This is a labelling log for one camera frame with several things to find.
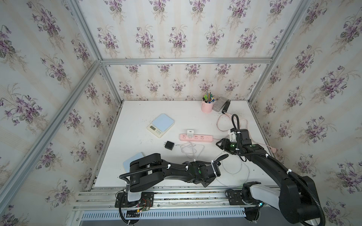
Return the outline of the white USB charger adapter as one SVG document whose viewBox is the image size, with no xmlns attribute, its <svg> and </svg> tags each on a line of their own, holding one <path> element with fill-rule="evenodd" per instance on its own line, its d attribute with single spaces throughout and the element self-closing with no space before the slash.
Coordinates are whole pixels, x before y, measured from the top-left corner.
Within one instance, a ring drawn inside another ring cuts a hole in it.
<svg viewBox="0 0 362 226">
<path fill-rule="evenodd" d="M 194 130 L 187 130 L 187 137 L 188 138 L 193 138 L 194 137 Z"/>
</svg>

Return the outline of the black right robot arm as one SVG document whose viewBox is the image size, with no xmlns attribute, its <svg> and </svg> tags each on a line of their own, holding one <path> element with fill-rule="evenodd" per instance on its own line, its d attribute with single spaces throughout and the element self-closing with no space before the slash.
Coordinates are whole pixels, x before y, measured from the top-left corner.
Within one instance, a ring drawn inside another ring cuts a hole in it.
<svg viewBox="0 0 362 226">
<path fill-rule="evenodd" d="M 326 224 L 326 217 L 320 203 L 314 181 L 308 176 L 300 176 L 285 167 L 259 144 L 254 144 L 247 129 L 240 128 L 240 119 L 236 114 L 230 116 L 235 133 L 235 141 L 223 138 L 216 145 L 229 154 L 238 156 L 243 162 L 250 161 L 261 168 L 278 186 L 269 188 L 260 182 L 243 184 L 240 195 L 232 199 L 241 199 L 246 205 L 266 203 L 279 210 L 291 224 L 308 225 L 308 221 L 318 219 L 319 225 Z"/>
</svg>

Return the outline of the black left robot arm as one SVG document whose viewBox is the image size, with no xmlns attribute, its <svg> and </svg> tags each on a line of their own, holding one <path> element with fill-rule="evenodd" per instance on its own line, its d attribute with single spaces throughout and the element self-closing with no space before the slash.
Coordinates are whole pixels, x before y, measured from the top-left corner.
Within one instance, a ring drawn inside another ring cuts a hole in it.
<svg viewBox="0 0 362 226">
<path fill-rule="evenodd" d="M 129 172 L 121 174 L 119 179 L 126 182 L 123 193 L 143 192 L 165 179 L 207 187 L 221 176 L 219 166 L 228 157 L 228 154 L 224 154 L 210 162 L 194 160 L 176 164 L 162 159 L 161 154 L 154 153 L 130 162 Z"/>
</svg>

